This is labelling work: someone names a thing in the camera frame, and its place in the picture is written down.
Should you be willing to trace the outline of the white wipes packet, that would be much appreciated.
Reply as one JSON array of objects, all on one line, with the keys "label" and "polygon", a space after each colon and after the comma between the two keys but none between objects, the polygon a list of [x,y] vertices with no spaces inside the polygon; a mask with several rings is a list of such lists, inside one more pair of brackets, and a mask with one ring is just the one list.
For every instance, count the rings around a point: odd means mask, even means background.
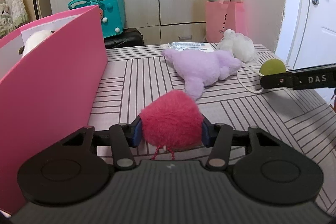
[{"label": "white wipes packet", "polygon": [[213,52],[215,48],[207,42],[172,42],[169,48],[177,51],[198,50],[202,52]]}]

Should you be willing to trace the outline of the green makeup sponge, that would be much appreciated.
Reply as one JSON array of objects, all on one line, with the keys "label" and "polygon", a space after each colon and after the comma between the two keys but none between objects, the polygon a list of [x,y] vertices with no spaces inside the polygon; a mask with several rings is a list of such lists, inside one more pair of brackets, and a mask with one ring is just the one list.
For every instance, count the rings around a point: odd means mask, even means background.
[{"label": "green makeup sponge", "polygon": [[267,60],[259,70],[260,74],[263,76],[275,75],[279,73],[286,72],[285,64],[279,59]]}]

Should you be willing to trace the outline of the pink cardboard shoe box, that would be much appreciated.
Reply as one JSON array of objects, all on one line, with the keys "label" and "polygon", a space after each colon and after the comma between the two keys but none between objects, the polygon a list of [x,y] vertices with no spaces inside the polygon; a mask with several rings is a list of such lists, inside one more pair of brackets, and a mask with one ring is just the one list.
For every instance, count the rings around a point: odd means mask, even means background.
[{"label": "pink cardboard shoe box", "polygon": [[[21,57],[41,30],[54,33]],[[27,159],[88,124],[106,64],[98,6],[47,16],[1,39],[1,210],[25,204],[17,172]]]}]

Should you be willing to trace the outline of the white fluffy plush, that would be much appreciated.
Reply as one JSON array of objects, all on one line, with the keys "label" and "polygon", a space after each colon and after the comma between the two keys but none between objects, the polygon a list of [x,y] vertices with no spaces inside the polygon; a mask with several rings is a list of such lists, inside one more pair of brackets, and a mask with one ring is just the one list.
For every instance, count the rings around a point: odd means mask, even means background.
[{"label": "white fluffy plush", "polygon": [[234,30],[224,31],[218,49],[231,52],[235,58],[243,63],[251,63],[257,60],[257,51],[252,40]]}]

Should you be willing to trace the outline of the purple plush toy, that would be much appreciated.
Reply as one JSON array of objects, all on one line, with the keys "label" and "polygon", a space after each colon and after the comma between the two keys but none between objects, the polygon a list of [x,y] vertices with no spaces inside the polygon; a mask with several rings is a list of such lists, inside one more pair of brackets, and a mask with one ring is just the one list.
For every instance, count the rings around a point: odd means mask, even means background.
[{"label": "purple plush toy", "polygon": [[239,59],[224,50],[203,52],[167,49],[161,55],[184,80],[186,94],[195,101],[201,97],[205,87],[225,80],[242,67]]}]

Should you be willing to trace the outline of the pink paper gift bag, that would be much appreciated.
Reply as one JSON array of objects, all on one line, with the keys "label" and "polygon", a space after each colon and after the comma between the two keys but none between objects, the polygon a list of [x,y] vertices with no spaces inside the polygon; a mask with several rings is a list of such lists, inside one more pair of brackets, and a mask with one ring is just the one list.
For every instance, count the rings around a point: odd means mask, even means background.
[{"label": "pink paper gift bag", "polygon": [[226,30],[248,35],[243,0],[206,2],[206,41],[220,42]]}]

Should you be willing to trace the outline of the white brown plush animal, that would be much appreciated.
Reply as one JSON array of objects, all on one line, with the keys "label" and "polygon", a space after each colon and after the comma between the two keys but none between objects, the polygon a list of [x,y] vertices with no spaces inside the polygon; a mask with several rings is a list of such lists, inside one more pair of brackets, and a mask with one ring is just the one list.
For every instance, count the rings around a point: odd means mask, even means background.
[{"label": "white brown plush animal", "polygon": [[41,42],[43,42],[46,38],[51,36],[54,33],[52,30],[41,30],[34,32],[26,41],[25,45],[20,48],[19,54],[21,57],[24,57],[34,48],[36,48]]}]

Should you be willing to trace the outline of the red fluffy heart plush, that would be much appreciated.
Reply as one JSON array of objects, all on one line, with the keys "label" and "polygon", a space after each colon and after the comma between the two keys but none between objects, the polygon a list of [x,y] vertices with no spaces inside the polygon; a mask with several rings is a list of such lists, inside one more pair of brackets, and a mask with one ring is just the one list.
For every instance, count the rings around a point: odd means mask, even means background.
[{"label": "red fluffy heart plush", "polygon": [[204,120],[197,104],[185,92],[172,90],[146,106],[139,114],[142,136],[159,151],[167,151],[175,159],[176,150],[184,150],[201,144]]}]

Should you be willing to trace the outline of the black suitcase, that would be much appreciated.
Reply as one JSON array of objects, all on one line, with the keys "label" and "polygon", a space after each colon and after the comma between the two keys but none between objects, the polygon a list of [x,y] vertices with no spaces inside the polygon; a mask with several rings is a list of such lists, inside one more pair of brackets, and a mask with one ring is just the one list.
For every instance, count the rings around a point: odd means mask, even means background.
[{"label": "black suitcase", "polygon": [[142,34],[136,28],[126,28],[123,33],[104,39],[106,49],[137,47],[144,45]]}]

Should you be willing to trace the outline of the white door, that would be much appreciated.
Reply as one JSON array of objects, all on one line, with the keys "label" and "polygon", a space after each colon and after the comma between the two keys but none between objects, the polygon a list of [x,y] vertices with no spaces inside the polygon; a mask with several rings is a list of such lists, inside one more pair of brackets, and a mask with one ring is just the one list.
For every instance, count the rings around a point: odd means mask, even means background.
[{"label": "white door", "polygon": [[293,69],[335,63],[335,0],[286,0],[276,55]]}]

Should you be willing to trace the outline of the teal felt handbag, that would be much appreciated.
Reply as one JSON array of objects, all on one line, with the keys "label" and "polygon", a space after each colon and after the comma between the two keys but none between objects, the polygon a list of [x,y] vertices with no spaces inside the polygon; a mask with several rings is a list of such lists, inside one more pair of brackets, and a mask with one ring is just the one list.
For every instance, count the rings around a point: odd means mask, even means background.
[{"label": "teal felt handbag", "polygon": [[120,35],[125,28],[124,0],[72,0],[68,9],[98,5],[100,9],[100,22],[104,38]]}]

